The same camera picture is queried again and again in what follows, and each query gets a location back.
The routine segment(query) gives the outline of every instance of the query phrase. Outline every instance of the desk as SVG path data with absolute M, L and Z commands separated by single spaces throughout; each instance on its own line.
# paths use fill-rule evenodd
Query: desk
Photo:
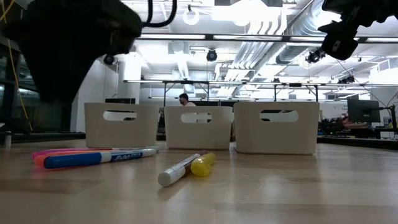
M 167 189 L 157 175 L 194 151 L 51 172 L 31 159 L 38 149 L 84 145 L 1 151 L 0 223 L 398 223 L 396 152 L 319 144 L 316 156 L 265 156 L 231 147 L 215 152 L 209 177 L 191 175 Z
M 390 128 L 353 128 L 349 131 L 337 132 L 337 135 L 355 136 L 356 138 L 376 138 L 380 139 L 381 132 L 397 133 L 398 129 Z

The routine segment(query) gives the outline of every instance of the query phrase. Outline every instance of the white plastic bin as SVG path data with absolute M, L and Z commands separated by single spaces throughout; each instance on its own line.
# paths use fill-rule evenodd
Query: white plastic bin
M 109 111 L 132 111 L 135 118 L 132 121 L 123 121 L 123 115 L 131 117 L 131 113 Z M 159 107 L 123 103 L 85 103 L 85 119 L 88 147 L 154 146 Z
M 236 150 L 253 154 L 314 154 L 319 107 L 316 102 L 235 103 Z M 277 116 L 261 114 L 263 110 L 291 112 Z
M 167 147 L 228 150 L 232 110 L 228 106 L 165 107 Z

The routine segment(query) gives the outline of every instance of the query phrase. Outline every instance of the bin handle cutout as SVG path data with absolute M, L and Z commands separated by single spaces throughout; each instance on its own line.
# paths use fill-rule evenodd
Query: bin handle cutout
M 137 119 L 137 113 L 134 111 L 107 110 L 103 117 L 107 121 L 134 121 Z
M 183 123 L 210 123 L 213 117 L 209 113 L 184 113 L 181 114 Z
M 299 114 L 295 110 L 263 110 L 259 116 L 264 122 L 289 123 L 299 119 Z

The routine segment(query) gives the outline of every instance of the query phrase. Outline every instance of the yellow cable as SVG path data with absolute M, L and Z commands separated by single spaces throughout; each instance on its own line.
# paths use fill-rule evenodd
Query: yellow cable
M 0 17 L 0 22 L 4 19 L 4 23 L 7 24 L 6 14 L 7 14 L 7 12 L 10 10 L 10 8 L 11 8 L 11 6 L 14 4 L 14 2 L 15 2 L 15 0 L 12 0 L 12 1 L 10 2 L 10 5 L 8 6 L 7 10 L 5 10 L 5 8 L 4 8 L 4 0 L 2 0 L 2 16 Z M 21 101 L 22 109 L 24 110 L 24 113 L 25 113 L 25 118 L 26 118 L 26 120 L 27 120 L 28 123 L 29 123 L 30 131 L 33 131 L 32 125 L 31 125 L 31 123 L 30 123 L 29 117 L 28 117 L 27 112 L 26 112 L 26 109 L 25 109 L 24 100 L 22 99 L 21 93 L 20 93 L 20 91 L 19 91 L 19 82 L 18 82 L 17 71 L 16 71 L 16 69 L 15 69 L 14 59 L 13 59 L 13 57 L 12 57 L 11 43 L 10 43 L 10 40 L 9 40 L 9 39 L 7 39 L 7 41 L 8 41 L 8 49 L 9 49 L 9 52 L 10 52 L 12 71 L 14 72 L 15 84 L 16 84 L 16 87 L 17 87 L 17 94 L 18 94 L 19 99 L 20 99 L 20 101 Z
M 1 22 L 3 19 L 6 18 L 6 15 L 7 15 L 8 11 L 10 11 L 10 9 L 11 9 L 12 5 L 14 4 L 14 2 L 15 2 L 15 0 L 12 0 L 12 1 L 10 2 L 10 5 L 7 7 L 7 9 L 4 10 L 4 0 L 2 0 L 2 16 L 0 17 L 0 22 Z

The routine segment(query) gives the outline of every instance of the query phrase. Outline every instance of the white column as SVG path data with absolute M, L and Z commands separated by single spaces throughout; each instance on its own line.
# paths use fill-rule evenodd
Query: white column
M 118 57 L 118 98 L 135 98 L 139 104 L 140 83 L 125 83 L 124 80 L 140 80 L 141 64 L 136 53 L 131 52 L 127 55 Z

